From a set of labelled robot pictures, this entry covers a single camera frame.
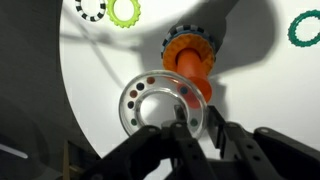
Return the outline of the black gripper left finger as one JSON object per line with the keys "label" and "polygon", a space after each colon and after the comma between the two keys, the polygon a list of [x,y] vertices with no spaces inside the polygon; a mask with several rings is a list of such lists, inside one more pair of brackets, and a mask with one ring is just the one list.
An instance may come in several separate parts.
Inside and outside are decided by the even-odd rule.
{"label": "black gripper left finger", "polygon": [[143,180],[163,159],[173,163],[165,180],[216,180],[198,141],[185,123],[159,129],[144,126],[95,165],[80,180]]}

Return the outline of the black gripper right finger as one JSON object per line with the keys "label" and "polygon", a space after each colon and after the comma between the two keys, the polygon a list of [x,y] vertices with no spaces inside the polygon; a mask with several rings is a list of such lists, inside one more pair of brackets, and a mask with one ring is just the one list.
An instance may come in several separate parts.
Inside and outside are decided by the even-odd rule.
{"label": "black gripper right finger", "polygon": [[208,133],[220,160],[218,180],[320,180],[320,152],[268,127],[253,133],[208,107]]}

